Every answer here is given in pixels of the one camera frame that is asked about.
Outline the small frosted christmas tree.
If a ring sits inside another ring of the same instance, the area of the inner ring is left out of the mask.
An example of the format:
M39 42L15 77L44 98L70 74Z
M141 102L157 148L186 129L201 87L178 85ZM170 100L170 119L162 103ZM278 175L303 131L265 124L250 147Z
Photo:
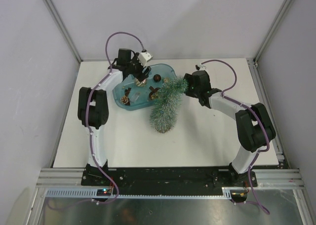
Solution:
M167 133L177 123L182 96L188 90L188 82L176 76L165 82L157 91L154 107L150 113L151 127L159 133Z

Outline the clear battery box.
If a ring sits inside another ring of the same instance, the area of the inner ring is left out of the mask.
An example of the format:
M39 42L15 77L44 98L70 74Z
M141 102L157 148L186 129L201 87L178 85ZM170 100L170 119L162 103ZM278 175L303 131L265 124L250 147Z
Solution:
M130 101L135 103L137 102L140 96L141 96L141 92L136 92L130 97Z

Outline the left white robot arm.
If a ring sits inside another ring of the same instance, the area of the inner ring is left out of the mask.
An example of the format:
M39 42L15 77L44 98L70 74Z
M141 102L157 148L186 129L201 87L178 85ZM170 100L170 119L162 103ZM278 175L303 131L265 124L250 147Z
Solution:
M104 131L109 118L108 94L130 75L144 81L149 77L149 62L153 55L147 50L134 52L120 48L118 57L108 67L109 72L93 88L82 87L79 90L78 119L89 131L88 165L97 168L92 173L92 180L102 186L108 182L109 173L102 167L107 163Z

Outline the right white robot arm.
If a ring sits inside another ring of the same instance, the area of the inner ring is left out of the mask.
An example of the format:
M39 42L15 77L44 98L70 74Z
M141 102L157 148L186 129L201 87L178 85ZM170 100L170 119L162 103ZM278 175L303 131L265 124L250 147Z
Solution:
M270 141L276 137L265 105L247 105L212 88L206 71L185 74L184 80L189 84L186 96L197 98L201 106L220 111L236 121L240 148L224 176L231 185L240 186L260 153L269 151Z

